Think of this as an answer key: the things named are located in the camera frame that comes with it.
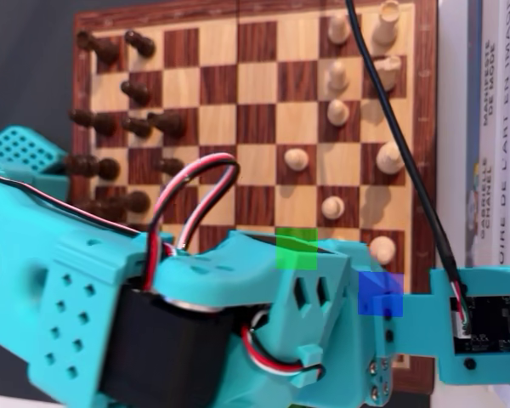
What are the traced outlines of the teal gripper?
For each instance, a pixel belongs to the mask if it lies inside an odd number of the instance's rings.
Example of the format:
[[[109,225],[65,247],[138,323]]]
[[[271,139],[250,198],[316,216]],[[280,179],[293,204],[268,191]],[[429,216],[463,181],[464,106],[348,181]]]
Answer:
[[[262,288],[249,288],[259,303],[241,319],[233,405],[386,405],[396,355],[392,317],[403,315],[403,275],[359,274],[371,260],[355,241],[251,232],[233,237],[246,272],[268,277]],[[372,351],[370,320],[362,315],[382,316],[375,318]]]

